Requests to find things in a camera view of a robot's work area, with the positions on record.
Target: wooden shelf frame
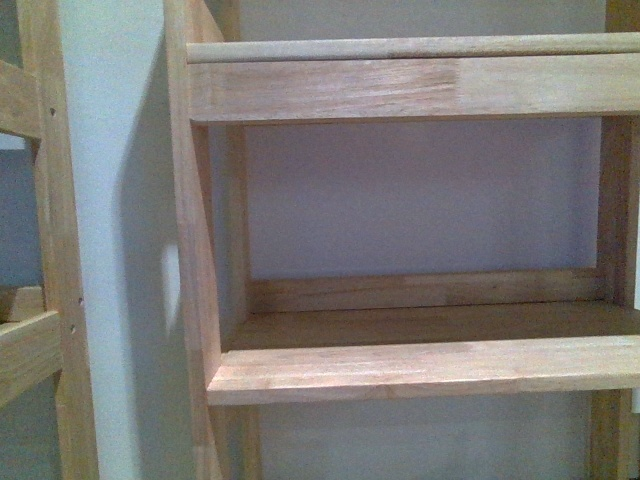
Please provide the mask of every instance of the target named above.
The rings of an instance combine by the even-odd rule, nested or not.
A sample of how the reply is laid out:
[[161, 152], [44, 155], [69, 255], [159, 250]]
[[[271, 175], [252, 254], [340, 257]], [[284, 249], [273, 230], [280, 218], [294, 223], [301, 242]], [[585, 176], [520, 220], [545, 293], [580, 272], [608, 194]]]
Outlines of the wooden shelf frame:
[[[580, 389], [594, 390], [591, 478], [628, 478], [628, 389], [640, 387], [637, 314], [631, 311], [640, 44], [637, 33], [628, 33], [640, 30], [638, 3], [609, 0], [607, 33], [597, 35], [258, 43], [239, 42], [238, 1], [212, 3], [218, 23], [204, 0], [165, 0], [198, 480], [227, 477], [229, 405]], [[594, 268], [251, 278], [244, 126], [555, 116], [603, 117]], [[227, 126], [231, 145], [224, 208], [233, 219], [228, 225], [234, 239], [228, 258], [233, 316], [244, 323], [229, 342], [220, 336], [216, 298], [207, 130], [212, 124]], [[582, 309], [583, 321], [569, 322], [562, 305]], [[394, 317], [411, 317], [408, 307], [422, 318], [399, 327]], [[469, 325], [456, 330], [443, 312], [458, 308], [470, 309], [472, 316], [490, 309], [487, 321], [509, 335], [490, 330], [493, 337], [482, 337]], [[551, 313], [496, 316], [508, 308]], [[436, 312], [449, 317], [449, 327], [439, 330], [444, 339], [424, 334], [433, 333]], [[545, 331], [545, 318], [555, 327]], [[333, 335], [327, 339], [320, 329]], [[248, 432], [245, 476], [258, 479], [257, 411], [241, 412]]]
[[23, 68], [0, 62], [0, 132], [31, 142], [44, 288], [0, 289], [0, 407], [53, 376], [62, 478], [97, 480], [57, 0], [17, 0]]

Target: light wood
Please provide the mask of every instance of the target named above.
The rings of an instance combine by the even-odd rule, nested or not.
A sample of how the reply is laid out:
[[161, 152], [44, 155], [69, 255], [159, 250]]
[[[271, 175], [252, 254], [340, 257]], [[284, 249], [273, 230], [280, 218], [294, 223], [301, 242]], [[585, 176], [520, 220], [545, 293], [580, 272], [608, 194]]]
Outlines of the light wood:
[[190, 64], [593, 55], [602, 53], [640, 53], [640, 34], [592, 33], [581, 35], [374, 38], [190, 43], [187, 45], [187, 60]]
[[42, 287], [0, 287], [0, 324], [21, 322], [44, 311]]
[[56, 0], [18, 0], [25, 71], [39, 83], [42, 141], [34, 177], [46, 306], [60, 314], [56, 409], [64, 480], [98, 479], [98, 454], [80, 274], [78, 228]]
[[[640, 3], [608, 0], [607, 32], [640, 30]], [[639, 119], [602, 120], [598, 213], [598, 266], [605, 275], [605, 296], [615, 304], [635, 303], [638, 235]], [[590, 478], [629, 478], [631, 392], [592, 395]]]
[[261, 280], [251, 283], [251, 311], [598, 300], [603, 293], [594, 268]]
[[238, 410], [242, 422], [242, 478], [244, 480], [262, 480], [260, 409], [256, 406], [247, 406]]
[[0, 132], [40, 138], [38, 81], [22, 69], [0, 60]]
[[605, 297], [632, 306], [638, 232], [640, 117], [607, 117], [602, 123], [598, 267]]
[[224, 354], [209, 401], [245, 405], [638, 386], [636, 335], [235, 350]]
[[206, 0], [187, 0], [186, 38], [193, 43], [223, 42], [220, 27], [211, 14]]
[[220, 325], [213, 255], [211, 163], [208, 132], [192, 128], [188, 114], [187, 41], [216, 38], [200, 22], [199, 0], [165, 0], [165, 36], [171, 136], [178, 217], [180, 300], [191, 400], [191, 431], [197, 480], [223, 479], [225, 460], [216, 450], [214, 419], [207, 409], [206, 385], [220, 364]]
[[605, 302], [252, 317], [223, 355], [212, 403], [630, 388], [640, 379], [640, 312]]
[[61, 368], [57, 312], [0, 325], [0, 408]]
[[635, 335], [640, 313], [554, 302], [253, 314], [233, 350]]
[[189, 66], [191, 119], [278, 123], [640, 112], [640, 54]]
[[631, 415], [631, 390], [591, 394], [591, 479], [629, 479]]

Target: wooden shelf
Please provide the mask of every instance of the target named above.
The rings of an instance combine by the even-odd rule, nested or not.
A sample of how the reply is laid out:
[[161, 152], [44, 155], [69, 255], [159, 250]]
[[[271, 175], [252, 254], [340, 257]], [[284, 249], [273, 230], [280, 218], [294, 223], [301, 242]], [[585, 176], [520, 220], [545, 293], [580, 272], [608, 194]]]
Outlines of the wooden shelf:
[[0, 324], [0, 408], [62, 368], [60, 317]]
[[640, 386], [640, 312], [604, 302], [252, 315], [210, 404]]

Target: wooden crossbar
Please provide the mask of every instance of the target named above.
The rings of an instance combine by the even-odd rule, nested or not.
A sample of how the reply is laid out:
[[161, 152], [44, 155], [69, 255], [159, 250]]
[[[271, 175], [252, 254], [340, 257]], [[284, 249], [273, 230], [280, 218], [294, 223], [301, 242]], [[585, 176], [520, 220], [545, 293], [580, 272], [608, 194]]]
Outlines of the wooden crossbar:
[[42, 136], [36, 77], [1, 60], [0, 132], [31, 139]]
[[0, 287], [0, 323], [22, 322], [44, 311], [42, 287]]
[[189, 43], [197, 63], [640, 53], [639, 33]]
[[595, 268], [257, 280], [250, 310], [303, 312], [366, 308], [560, 302], [604, 298]]
[[0, 325], [0, 407], [61, 368], [57, 312]]

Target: white wall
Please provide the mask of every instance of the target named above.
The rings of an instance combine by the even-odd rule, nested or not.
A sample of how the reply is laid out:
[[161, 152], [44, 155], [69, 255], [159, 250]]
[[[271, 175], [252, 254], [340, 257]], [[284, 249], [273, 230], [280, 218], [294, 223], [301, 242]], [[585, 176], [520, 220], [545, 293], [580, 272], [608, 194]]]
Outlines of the white wall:
[[[60, 3], [102, 478], [192, 479], [162, 2]], [[252, 38], [598, 31], [604, 6], [301, 3], [244, 0], [243, 27]], [[253, 129], [255, 273], [589, 264], [597, 143], [589, 120]], [[471, 205], [456, 200], [461, 187]], [[438, 216], [443, 206], [447, 215]], [[406, 209], [409, 221], [396, 214]], [[493, 223], [478, 239], [471, 230], [480, 218]], [[452, 229], [456, 242], [445, 243]], [[584, 394], [268, 406], [262, 414], [267, 480], [564, 479], [579, 477], [584, 462]], [[40, 438], [52, 451], [52, 431]]]

